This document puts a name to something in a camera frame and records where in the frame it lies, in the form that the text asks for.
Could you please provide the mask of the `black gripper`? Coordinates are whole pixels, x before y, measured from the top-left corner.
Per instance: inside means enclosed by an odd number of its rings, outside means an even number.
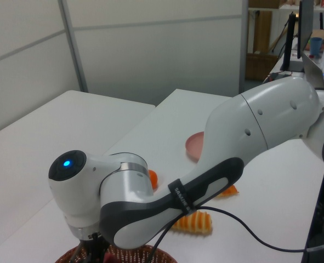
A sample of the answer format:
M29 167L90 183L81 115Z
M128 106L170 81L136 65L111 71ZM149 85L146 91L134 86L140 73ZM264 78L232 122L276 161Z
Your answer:
M79 262L103 262L109 243L99 233L93 233L92 239L81 241L83 248L86 250L86 257Z

